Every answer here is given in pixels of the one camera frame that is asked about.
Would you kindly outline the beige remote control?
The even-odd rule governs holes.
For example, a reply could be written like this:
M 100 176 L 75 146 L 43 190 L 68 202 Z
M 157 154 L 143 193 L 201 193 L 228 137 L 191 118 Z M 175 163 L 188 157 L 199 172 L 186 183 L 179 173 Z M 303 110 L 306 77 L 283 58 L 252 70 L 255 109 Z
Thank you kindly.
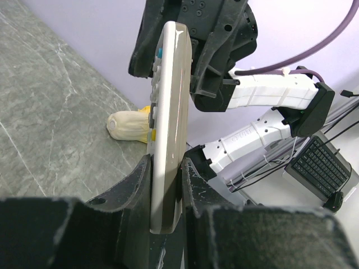
M 187 26 L 164 24 L 151 79 L 148 153 L 153 158 L 150 231 L 174 232 L 182 212 L 181 162 L 187 149 L 192 48 Z

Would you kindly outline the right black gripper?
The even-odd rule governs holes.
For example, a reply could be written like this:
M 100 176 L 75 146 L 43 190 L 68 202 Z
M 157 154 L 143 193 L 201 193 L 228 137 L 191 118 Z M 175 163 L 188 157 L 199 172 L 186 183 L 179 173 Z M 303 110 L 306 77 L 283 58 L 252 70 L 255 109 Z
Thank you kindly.
M 224 112 L 240 84 L 229 72 L 257 46 L 254 14 L 247 1 L 182 1 L 179 10 L 179 1 L 145 2 L 128 73 L 141 78 L 153 75 L 163 26 L 177 20 L 187 26 L 191 39 L 190 94 L 195 107 L 202 112 Z

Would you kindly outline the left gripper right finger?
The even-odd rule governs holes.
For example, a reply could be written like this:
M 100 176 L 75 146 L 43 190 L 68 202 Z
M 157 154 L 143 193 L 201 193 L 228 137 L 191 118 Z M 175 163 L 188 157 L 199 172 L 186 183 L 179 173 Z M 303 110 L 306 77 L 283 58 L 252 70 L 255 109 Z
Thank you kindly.
M 323 208 L 236 206 L 182 161 L 186 268 L 357 268 L 340 223 Z

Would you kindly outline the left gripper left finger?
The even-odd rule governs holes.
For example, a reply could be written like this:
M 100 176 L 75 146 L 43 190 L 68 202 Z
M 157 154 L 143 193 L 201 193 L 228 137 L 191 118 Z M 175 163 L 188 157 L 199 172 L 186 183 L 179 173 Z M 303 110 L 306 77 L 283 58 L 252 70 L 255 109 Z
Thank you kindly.
M 2 268 L 148 268 L 151 157 L 112 188 L 1 199 Z

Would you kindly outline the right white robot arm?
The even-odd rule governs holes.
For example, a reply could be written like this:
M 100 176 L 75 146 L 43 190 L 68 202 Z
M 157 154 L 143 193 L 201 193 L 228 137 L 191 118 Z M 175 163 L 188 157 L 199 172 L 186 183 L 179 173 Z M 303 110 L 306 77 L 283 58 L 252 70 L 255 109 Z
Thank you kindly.
M 129 74 L 151 78 L 148 150 L 153 182 L 174 183 L 186 151 L 188 102 L 202 112 L 265 106 L 256 121 L 190 150 L 209 179 L 237 159 L 324 124 L 334 93 L 314 72 L 242 71 L 235 63 L 256 49 L 257 25 L 246 1 L 147 1 Z

